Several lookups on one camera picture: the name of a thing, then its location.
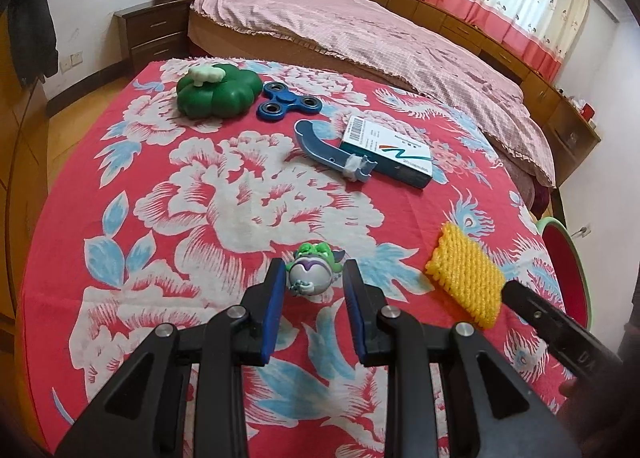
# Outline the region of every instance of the electrical outlet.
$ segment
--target electrical outlet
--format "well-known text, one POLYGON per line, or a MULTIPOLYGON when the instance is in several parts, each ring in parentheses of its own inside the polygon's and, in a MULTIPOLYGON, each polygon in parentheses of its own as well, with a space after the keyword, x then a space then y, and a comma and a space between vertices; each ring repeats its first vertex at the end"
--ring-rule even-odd
POLYGON ((82 52, 71 54, 71 66, 78 66, 79 64, 82 64, 82 52))
POLYGON ((66 73, 71 70, 73 65, 71 64, 71 57, 60 58, 60 71, 66 73))

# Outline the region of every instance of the red tablecloth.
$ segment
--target red tablecloth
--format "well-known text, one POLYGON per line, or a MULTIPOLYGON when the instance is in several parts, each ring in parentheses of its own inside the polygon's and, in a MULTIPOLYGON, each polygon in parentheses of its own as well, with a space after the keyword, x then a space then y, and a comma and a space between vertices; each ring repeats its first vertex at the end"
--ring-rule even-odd
MULTIPOLYGON (((204 62, 212 61, 148 66, 80 142, 47 199, 22 308, 29 384, 50 449, 152 327, 206 322, 260 282, 270 258, 290 260, 306 241, 346 251, 392 303, 448 327, 468 316, 420 271, 453 221, 508 278, 561 304, 526 207, 466 115, 348 75, 231 60, 321 98, 312 118, 322 138, 341 137, 357 114, 431 146, 434 180, 424 190, 375 172, 351 183, 302 155, 299 114, 274 124, 255 109, 225 122, 180 117, 175 83, 204 62)), ((485 335, 557 410, 566 372, 531 328, 503 307, 485 335)), ((244 377, 254 458, 382 455, 386 371, 357 363, 340 279, 321 296, 286 297, 276 353, 244 377)), ((442 412, 441 392, 437 399, 442 412)))

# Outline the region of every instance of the green pumpkin-shaped container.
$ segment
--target green pumpkin-shaped container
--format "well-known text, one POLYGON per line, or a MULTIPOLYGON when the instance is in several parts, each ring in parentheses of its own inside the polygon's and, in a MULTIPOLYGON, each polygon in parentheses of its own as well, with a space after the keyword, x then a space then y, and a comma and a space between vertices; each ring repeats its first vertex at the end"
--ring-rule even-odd
POLYGON ((262 91, 262 80, 251 70, 241 70, 232 64, 214 64, 222 68, 225 77, 217 83, 194 85, 186 75, 178 81, 178 109, 189 118, 232 118, 245 114, 262 91))

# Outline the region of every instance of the barcode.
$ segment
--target barcode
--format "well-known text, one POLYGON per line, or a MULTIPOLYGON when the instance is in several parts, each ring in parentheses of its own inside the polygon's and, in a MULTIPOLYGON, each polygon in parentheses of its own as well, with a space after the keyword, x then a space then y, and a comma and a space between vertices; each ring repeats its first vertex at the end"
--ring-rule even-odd
POLYGON ((349 140, 353 140, 354 142, 360 142, 362 138, 362 131, 364 130, 364 120, 361 118, 353 118, 353 124, 351 126, 351 134, 349 135, 349 140))

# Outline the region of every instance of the silver screw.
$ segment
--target silver screw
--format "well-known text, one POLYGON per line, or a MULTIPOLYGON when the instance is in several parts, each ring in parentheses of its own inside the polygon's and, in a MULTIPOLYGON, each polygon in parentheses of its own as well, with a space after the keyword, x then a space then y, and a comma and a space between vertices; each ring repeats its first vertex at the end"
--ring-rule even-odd
POLYGON ((242 319, 242 317, 246 315, 246 308, 236 304, 229 308, 229 310, 226 311, 226 314, 231 317, 231 319, 242 319))
POLYGON ((458 332, 463 337, 469 337, 474 333, 474 327, 469 323, 458 323, 456 324, 456 332, 458 332))
POLYGON ((156 326, 155 333, 158 337, 168 337, 174 332, 174 327, 169 323, 162 323, 156 326))
POLYGON ((400 317, 402 311, 397 306, 387 304, 380 309, 380 313, 382 317, 386 317, 387 319, 397 319, 400 317))

